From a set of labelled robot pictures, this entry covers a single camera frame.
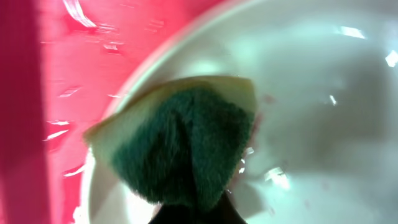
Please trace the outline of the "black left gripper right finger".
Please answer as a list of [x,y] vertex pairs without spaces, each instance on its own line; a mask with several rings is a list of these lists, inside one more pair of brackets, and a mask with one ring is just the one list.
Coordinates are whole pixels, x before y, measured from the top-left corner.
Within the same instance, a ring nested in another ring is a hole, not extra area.
[[216,206],[202,214],[198,222],[202,224],[246,224],[229,200],[229,192],[224,191]]

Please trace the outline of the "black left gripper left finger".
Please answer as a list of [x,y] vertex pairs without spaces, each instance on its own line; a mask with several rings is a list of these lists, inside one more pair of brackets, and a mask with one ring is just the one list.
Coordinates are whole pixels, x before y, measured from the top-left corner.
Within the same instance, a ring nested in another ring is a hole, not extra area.
[[149,224],[199,224],[193,210],[183,205],[163,205]]

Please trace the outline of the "green yellow sponge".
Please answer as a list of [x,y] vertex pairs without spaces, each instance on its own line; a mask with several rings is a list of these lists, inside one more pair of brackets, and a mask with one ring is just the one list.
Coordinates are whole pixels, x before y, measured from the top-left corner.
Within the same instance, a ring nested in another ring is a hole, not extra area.
[[95,159],[148,202],[211,210],[251,138],[248,78],[203,76],[154,86],[84,133]]

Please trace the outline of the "white plate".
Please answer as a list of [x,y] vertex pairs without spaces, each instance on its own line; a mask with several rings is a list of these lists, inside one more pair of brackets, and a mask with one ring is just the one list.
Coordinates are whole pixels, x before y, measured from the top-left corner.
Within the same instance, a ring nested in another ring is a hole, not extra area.
[[200,75],[250,78],[254,140],[229,200],[251,224],[397,222],[397,2],[230,1],[132,74],[126,96]]

